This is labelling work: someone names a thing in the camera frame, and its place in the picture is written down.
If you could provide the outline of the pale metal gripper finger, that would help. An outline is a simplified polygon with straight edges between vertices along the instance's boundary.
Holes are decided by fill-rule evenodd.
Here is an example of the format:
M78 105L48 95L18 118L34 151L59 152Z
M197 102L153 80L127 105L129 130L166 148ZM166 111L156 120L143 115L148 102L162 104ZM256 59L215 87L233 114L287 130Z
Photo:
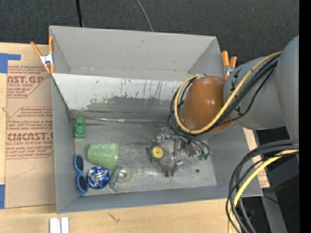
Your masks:
M173 177L176 171L183 165L183 161L177 157L162 158L155 162L165 177Z
M162 127L160 128L159 132L155 136L155 143L156 144L162 144L163 142L166 141L176 141L176 136L174 133L168 129L167 127Z

